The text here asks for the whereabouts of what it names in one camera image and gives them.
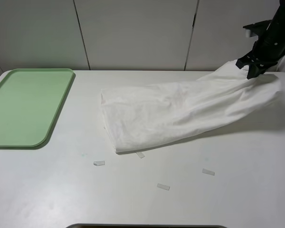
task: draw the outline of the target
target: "white table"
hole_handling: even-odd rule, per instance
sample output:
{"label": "white table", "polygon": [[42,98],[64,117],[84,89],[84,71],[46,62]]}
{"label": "white table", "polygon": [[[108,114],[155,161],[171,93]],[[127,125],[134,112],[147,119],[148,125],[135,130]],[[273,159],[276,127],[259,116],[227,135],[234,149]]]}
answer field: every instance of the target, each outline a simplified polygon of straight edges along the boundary
{"label": "white table", "polygon": [[[208,72],[75,73],[49,143],[39,150],[0,150],[0,228],[75,223],[285,228],[285,73],[275,73],[283,85],[281,102],[145,151],[142,159],[114,153],[99,114],[100,89],[195,80]],[[105,166],[93,165],[103,160]],[[159,189],[157,183],[171,188]]]}

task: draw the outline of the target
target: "white fabric bag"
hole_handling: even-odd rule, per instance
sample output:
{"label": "white fabric bag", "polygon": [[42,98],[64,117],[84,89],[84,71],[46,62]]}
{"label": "white fabric bag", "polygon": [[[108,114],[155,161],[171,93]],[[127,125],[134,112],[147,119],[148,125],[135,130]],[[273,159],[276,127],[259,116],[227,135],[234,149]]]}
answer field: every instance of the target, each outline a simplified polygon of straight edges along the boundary
{"label": "white fabric bag", "polygon": [[196,81],[103,89],[105,128],[116,153],[171,143],[243,118],[277,97],[275,75],[247,80],[227,62]]}

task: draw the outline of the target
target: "green tray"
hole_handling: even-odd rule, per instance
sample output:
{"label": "green tray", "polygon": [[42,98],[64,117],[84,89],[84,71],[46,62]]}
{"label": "green tray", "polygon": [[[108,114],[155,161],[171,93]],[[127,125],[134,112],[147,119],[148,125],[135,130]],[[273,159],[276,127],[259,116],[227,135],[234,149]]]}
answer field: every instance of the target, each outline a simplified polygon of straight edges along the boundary
{"label": "green tray", "polygon": [[34,149],[50,137],[75,74],[16,69],[0,82],[0,149]]}

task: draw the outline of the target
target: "white paper strip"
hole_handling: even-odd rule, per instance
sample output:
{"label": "white paper strip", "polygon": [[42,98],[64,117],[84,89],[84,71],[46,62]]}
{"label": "white paper strip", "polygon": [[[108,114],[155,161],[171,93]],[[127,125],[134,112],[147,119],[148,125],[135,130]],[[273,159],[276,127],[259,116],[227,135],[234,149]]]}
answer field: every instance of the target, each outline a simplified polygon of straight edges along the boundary
{"label": "white paper strip", "polygon": [[95,162],[94,162],[94,165],[95,165],[95,166],[105,165],[105,162],[104,162],[104,161],[99,161],[99,162],[98,162],[98,161],[95,161]]}
{"label": "white paper strip", "polygon": [[144,154],[143,154],[143,152],[136,152],[136,154],[138,155],[138,157],[140,157],[140,158],[144,158]]}
{"label": "white paper strip", "polygon": [[214,176],[214,172],[210,170],[203,169],[203,173]]}
{"label": "white paper strip", "polygon": [[163,184],[157,184],[157,187],[160,188],[160,189],[165,189],[167,191],[169,191],[169,189],[170,189],[170,186],[163,185]]}

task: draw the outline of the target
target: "robotic arm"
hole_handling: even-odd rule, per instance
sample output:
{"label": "robotic arm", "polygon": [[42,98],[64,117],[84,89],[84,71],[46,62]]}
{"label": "robotic arm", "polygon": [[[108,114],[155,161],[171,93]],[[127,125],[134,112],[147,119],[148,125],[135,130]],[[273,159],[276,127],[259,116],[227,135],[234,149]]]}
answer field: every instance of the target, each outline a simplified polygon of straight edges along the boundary
{"label": "robotic arm", "polygon": [[285,0],[280,0],[280,7],[272,20],[246,25],[243,28],[258,36],[252,50],[236,63],[240,69],[249,65],[247,79],[251,79],[265,73],[285,55]]}

